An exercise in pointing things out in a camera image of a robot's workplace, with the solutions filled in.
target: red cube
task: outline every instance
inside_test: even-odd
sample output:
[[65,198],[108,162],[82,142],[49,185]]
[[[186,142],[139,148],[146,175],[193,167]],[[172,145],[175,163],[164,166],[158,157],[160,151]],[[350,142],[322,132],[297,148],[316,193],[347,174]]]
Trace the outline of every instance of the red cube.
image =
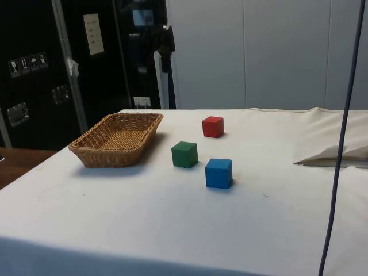
[[203,135],[218,138],[224,134],[224,118],[208,117],[202,121]]

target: electrical outlet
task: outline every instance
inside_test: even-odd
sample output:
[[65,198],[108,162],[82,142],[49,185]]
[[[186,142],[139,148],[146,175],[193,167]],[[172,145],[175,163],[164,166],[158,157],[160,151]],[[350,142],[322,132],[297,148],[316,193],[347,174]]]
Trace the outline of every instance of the electrical outlet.
[[151,98],[150,97],[134,97],[134,105],[135,106],[143,106],[146,108],[151,107]]

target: warning symbol sticker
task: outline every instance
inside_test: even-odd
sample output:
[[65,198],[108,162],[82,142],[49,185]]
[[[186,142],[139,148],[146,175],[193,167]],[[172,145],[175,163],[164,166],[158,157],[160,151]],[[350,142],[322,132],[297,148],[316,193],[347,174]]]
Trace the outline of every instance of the warning symbol sticker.
[[29,56],[28,59],[31,71],[37,71],[40,69],[39,58],[37,55]]
[[22,75],[17,59],[9,60],[7,63],[9,65],[10,76],[12,78],[16,78],[16,77]]
[[41,68],[47,68],[48,67],[46,53],[39,53],[39,61],[40,61],[40,67]]
[[19,59],[19,65],[21,67],[22,74],[30,73],[30,66],[28,57],[22,57]]

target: folded cloth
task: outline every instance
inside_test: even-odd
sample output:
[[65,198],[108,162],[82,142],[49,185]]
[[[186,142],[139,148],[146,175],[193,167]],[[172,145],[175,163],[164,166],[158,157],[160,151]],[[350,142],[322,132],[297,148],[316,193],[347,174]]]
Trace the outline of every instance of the folded cloth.
[[[295,164],[334,166],[342,117],[342,111],[312,109],[296,148]],[[349,112],[343,161],[343,167],[368,167],[368,110]]]

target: wooden surface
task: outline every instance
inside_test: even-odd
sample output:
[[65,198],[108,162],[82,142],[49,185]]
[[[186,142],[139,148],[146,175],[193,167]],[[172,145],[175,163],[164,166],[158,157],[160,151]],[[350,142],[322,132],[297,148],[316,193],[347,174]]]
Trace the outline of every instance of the wooden surface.
[[55,153],[57,151],[0,148],[0,155],[5,158],[0,162],[0,190]]

